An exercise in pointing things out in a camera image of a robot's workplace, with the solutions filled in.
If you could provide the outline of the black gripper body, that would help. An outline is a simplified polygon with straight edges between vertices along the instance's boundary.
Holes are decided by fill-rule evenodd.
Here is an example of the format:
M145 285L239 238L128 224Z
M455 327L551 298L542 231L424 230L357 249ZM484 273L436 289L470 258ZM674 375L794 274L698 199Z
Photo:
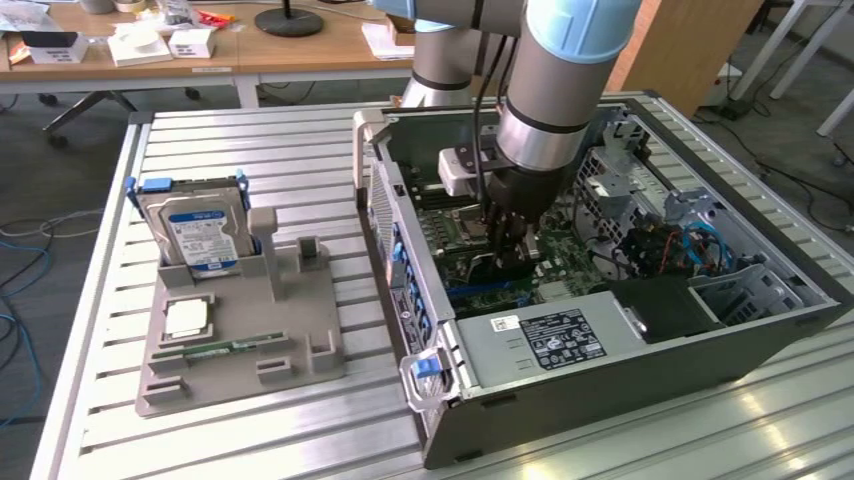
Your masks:
M538 224L558 196L558 171L538 173L522 168L494 170L487 182L486 221L507 217Z

